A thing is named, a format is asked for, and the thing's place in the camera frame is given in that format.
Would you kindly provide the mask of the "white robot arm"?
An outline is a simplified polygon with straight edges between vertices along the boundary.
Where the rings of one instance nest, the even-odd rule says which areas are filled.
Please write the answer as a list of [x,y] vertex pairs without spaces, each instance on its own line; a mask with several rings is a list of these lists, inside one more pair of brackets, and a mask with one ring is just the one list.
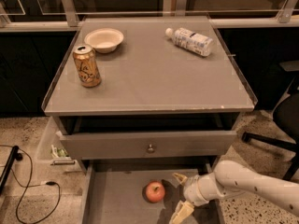
[[211,173],[186,175],[173,173],[183,187],[185,201],[179,201],[169,224],[181,224],[195,207],[251,192],[299,216],[299,184],[260,175],[235,161],[220,161]]

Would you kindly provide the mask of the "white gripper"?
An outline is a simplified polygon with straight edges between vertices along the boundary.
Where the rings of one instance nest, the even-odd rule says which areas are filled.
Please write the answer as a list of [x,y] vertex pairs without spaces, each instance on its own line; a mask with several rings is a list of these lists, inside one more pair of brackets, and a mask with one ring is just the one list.
[[195,206],[208,203],[199,189],[199,175],[187,177],[180,173],[173,173],[172,176],[183,186],[183,196],[185,202],[179,201],[174,214],[171,216],[169,224],[181,224],[194,211]]

